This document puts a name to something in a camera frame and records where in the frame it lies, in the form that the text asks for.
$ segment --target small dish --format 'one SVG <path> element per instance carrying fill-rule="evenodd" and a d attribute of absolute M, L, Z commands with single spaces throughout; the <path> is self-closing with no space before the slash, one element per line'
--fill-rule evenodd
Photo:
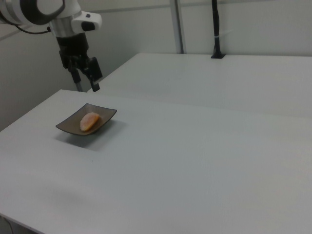
<path fill-rule="evenodd" d="M 92 126 L 92 128 L 89 131 L 83 132 L 80 129 L 80 121 L 87 113 L 90 112 L 99 114 L 100 119 Z M 87 136 L 99 130 L 116 114 L 116 112 L 117 110 L 108 109 L 100 106 L 94 106 L 87 103 L 83 107 L 81 107 L 77 112 L 75 112 L 66 120 L 64 120 L 62 123 L 59 123 L 56 127 L 67 133 L 79 136 Z"/>

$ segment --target white table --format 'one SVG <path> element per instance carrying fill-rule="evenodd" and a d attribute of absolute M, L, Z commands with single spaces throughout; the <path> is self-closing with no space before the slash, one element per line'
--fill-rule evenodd
<path fill-rule="evenodd" d="M 210 57 L 138 54 L 96 94 L 312 118 L 312 58 Z"/>

